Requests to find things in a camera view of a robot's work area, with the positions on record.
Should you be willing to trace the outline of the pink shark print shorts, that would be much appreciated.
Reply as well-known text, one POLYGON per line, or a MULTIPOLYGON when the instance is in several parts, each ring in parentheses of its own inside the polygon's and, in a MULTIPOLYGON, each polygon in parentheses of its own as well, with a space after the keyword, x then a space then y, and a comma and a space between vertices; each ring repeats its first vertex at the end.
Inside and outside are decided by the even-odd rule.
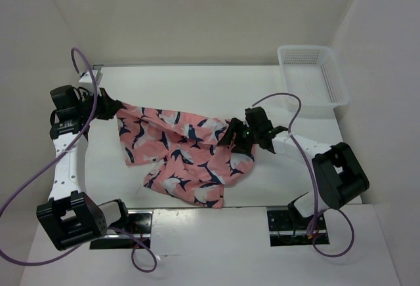
POLYGON ((220 209, 224 189, 252 171, 256 148, 220 146, 230 120, 132 106, 116 114, 127 166, 151 164, 143 186, 200 207, 220 209))

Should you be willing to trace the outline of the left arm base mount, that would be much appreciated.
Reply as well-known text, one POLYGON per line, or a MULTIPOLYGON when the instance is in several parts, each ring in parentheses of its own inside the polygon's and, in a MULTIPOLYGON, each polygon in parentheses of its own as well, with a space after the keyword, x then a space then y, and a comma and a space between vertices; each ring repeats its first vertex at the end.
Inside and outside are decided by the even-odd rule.
MULTIPOLYGON (((150 237, 152 232, 152 210, 136 210, 129 209, 129 220, 124 226, 119 226, 126 232, 133 234, 140 239, 145 246, 150 247, 150 237)), ((114 249, 142 249, 142 246, 137 245, 130 237, 125 234, 108 230, 107 234, 97 240, 90 242, 90 250, 114 250, 114 249)))

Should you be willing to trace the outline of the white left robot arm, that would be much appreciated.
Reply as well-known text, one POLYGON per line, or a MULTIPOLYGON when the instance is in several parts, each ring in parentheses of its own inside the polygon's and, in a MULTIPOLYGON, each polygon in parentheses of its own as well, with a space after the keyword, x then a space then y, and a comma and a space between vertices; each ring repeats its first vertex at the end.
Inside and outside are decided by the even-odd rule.
POLYGON ((50 92, 55 109, 51 114, 50 137, 57 163, 52 190, 46 203, 37 206, 36 216, 59 251, 104 237, 109 228, 126 232, 131 217, 120 199, 97 205, 85 186, 85 156, 90 119, 109 120, 122 104, 104 89, 65 85, 50 92))

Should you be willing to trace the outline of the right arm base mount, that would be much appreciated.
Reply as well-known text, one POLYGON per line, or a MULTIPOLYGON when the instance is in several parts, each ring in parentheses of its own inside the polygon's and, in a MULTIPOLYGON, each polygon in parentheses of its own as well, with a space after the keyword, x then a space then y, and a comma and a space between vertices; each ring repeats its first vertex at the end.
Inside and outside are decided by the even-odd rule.
POLYGON ((313 238, 306 234, 306 228, 311 218, 295 216, 286 207, 268 207, 266 215, 271 247, 312 244, 313 238))

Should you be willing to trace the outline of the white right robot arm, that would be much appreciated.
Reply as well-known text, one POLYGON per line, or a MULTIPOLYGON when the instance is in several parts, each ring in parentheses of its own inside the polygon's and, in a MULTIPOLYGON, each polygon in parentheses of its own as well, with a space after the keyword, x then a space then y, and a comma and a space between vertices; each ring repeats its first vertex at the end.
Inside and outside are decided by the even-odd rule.
POLYGON ((286 127, 275 127, 261 107, 246 109, 245 121, 233 118, 218 145, 232 146, 232 152, 242 155, 249 155, 253 146, 258 145, 309 168, 315 188, 287 206, 288 222, 295 229, 304 228, 312 216, 319 216, 323 211, 339 210, 370 187, 348 144, 324 144, 292 134, 286 127))

